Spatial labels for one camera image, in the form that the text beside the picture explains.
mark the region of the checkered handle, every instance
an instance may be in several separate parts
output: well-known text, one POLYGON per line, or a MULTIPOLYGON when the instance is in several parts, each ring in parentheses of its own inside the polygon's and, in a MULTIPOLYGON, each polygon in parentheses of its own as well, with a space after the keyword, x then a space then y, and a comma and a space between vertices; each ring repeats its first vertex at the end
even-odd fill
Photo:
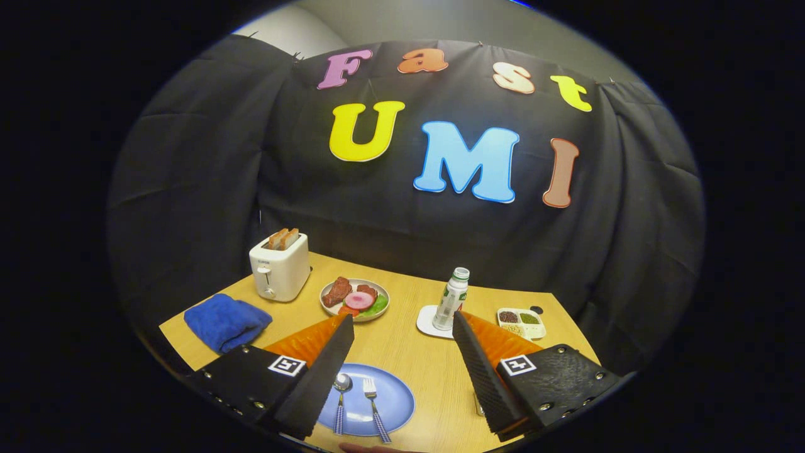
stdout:
POLYGON ((336 409, 336 424, 332 427, 332 431, 338 435, 344 434, 344 406, 341 404, 336 409))
POLYGON ((372 418, 374 418, 374 425, 378 428, 378 433, 380 433, 380 438, 383 439, 383 443, 391 443, 391 438, 389 437, 389 433, 386 433, 386 428, 383 426, 383 420, 380 419, 380 414, 375 412, 372 414, 372 418))

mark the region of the plate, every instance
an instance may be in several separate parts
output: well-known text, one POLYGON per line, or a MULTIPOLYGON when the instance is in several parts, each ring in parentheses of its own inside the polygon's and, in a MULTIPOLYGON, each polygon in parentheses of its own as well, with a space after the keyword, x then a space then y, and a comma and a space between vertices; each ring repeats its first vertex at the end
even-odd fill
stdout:
MULTIPOLYGON (((379 313, 373 314, 371 316, 356 316, 353 319, 354 322, 371 321, 371 320, 373 320, 375 318, 380 317, 382 314, 384 314, 386 312, 386 310, 389 309, 389 305, 391 305, 391 297, 389 297, 389 292, 386 291, 386 289, 383 288, 381 285, 378 285, 377 283, 374 283, 373 281, 363 280, 361 278, 349 278, 347 280, 349 280, 349 284, 352 285, 353 291, 357 291, 357 286, 358 285, 369 285, 369 286, 371 286, 372 288, 375 288, 378 291, 378 295, 382 294, 383 296, 386 296, 386 299, 389 300, 389 303, 386 304, 386 308, 384 308, 383 310, 380 310, 379 313)), ((335 281, 331 281, 330 283, 326 284, 321 289, 321 293, 319 294, 319 303, 321 304, 321 308, 323 308, 324 310, 327 311, 327 313, 332 314, 332 315, 338 314, 338 310, 340 310, 341 306, 344 305, 344 302, 338 302, 337 304, 335 304, 335 305, 333 305, 332 307, 329 307, 329 308, 324 306, 324 295, 330 292, 330 289, 332 288, 332 285, 334 283, 335 283, 335 281)))
POLYGON ((433 326, 433 317, 436 316, 437 308, 439 308, 438 305, 426 305, 422 307, 419 311, 419 316, 416 318, 416 328, 426 335, 452 339, 452 329, 439 330, 433 326))
POLYGON ((527 340, 538 340, 545 337, 545 325, 543 324, 543 320, 539 317, 537 312, 533 310, 522 310, 517 308, 501 308, 497 311, 497 324, 504 329, 511 329, 514 328, 516 330, 515 334, 520 335, 524 339, 527 340), (514 314, 515 321, 514 322, 506 322, 501 319, 501 313, 508 311, 514 314), (536 318, 536 324, 530 324, 527 322, 523 322, 521 316, 524 314, 529 314, 531 317, 536 318))
MULTIPOLYGON (((387 432, 403 427, 414 415, 416 402, 411 389, 395 375, 364 364, 344 364, 341 370, 353 380, 353 387, 344 393, 344 434, 353 436, 379 436, 372 419, 372 403, 363 394, 363 378, 373 377, 378 397, 374 405, 383 420, 387 432)), ((319 414, 319 423, 332 430, 336 421, 338 390, 330 388, 330 394, 319 414)))

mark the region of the blue letter m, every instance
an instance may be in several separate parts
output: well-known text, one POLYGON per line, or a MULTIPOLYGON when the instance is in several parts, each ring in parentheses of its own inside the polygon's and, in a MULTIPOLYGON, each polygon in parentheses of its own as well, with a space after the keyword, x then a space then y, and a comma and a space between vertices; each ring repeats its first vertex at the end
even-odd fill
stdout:
POLYGON ((426 192, 441 192, 447 187, 442 179, 442 163, 447 167, 453 189, 467 189, 469 181, 481 170, 481 180, 473 186, 473 195, 499 203, 514 201, 511 189, 511 153, 520 141, 516 132, 491 127, 475 143, 472 150, 461 138, 453 123, 430 121, 422 125, 427 134, 427 152, 422 175, 414 179, 414 187, 426 192))

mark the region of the white coaster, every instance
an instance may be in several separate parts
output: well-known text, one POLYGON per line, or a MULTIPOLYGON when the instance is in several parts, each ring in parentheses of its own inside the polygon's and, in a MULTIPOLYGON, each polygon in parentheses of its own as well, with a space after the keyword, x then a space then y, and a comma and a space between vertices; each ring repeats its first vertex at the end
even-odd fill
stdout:
POLYGON ((426 305, 419 311, 419 316, 416 318, 416 328, 420 332, 443 339, 452 339, 452 329, 439 330, 433 326, 433 317, 436 316, 436 309, 438 305, 426 305))

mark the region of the spoon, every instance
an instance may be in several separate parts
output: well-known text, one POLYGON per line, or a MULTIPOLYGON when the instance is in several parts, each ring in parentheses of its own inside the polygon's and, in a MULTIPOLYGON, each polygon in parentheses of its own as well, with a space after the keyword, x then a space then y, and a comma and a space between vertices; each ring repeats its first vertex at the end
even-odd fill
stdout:
POLYGON ((344 393, 347 393, 352 388, 352 378, 346 373, 338 373, 332 386, 341 393, 338 397, 338 408, 336 409, 336 424, 332 431, 342 435, 344 433, 344 393))

